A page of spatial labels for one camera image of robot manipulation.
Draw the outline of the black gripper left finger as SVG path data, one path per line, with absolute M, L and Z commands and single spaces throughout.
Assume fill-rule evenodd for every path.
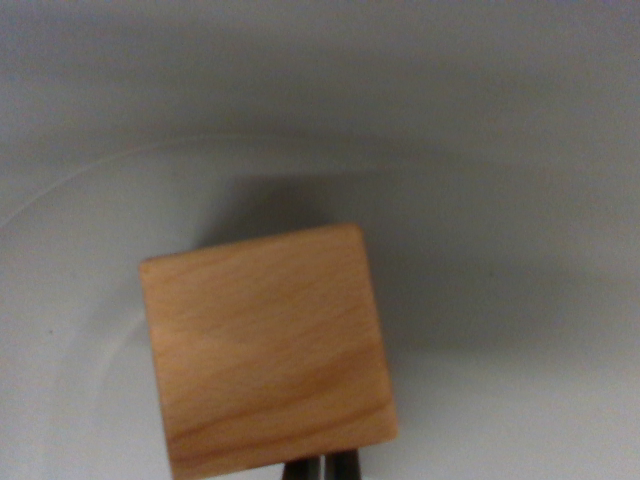
M 282 480 L 320 480 L 322 457 L 288 461 L 284 464 Z

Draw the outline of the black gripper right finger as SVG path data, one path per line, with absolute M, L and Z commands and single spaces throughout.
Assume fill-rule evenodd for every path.
M 357 449 L 336 452 L 325 456 L 325 480 L 362 480 Z

